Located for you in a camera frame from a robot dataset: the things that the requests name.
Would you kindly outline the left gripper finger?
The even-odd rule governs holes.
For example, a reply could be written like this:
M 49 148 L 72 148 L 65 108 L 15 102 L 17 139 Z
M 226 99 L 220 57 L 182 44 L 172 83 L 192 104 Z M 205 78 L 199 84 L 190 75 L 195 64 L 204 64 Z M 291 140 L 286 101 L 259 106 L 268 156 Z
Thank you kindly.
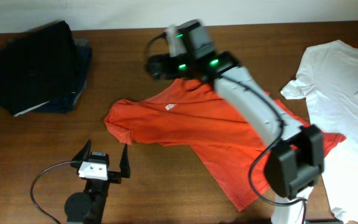
M 124 145 L 124 149 L 122 151 L 121 160 L 119 163 L 119 168 L 121 170 L 121 177 L 129 179 L 131 177 L 131 168 L 129 164 L 129 157 L 128 157 L 128 145 Z
M 89 139 L 84 147 L 73 157 L 73 162 L 87 161 L 91 152 L 91 140 Z

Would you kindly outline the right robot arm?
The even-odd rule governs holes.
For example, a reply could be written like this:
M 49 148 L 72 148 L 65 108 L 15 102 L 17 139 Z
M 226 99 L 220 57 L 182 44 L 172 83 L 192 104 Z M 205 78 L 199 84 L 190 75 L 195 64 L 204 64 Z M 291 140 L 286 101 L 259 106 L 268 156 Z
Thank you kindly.
M 209 84 L 252 125 L 266 149 L 248 171 L 251 189 L 274 206 L 271 223 L 306 223 L 308 198 L 324 171 L 322 131 L 281 109 L 233 54 L 216 50 L 198 19 L 167 27 L 147 43 L 144 58 L 153 79 Z

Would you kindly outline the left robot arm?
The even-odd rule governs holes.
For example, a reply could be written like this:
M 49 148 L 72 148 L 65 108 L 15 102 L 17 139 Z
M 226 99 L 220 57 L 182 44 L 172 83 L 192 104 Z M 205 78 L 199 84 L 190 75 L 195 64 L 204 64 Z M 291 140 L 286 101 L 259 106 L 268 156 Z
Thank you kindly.
M 86 181 L 81 192 L 73 193 L 65 202 L 64 210 L 69 224 L 101 224 L 109 186 L 120 184 L 131 176 L 128 146 L 125 145 L 119 163 L 120 171 L 109 170 L 109 155 L 92 152 L 91 141 L 71 160 L 78 177 Z

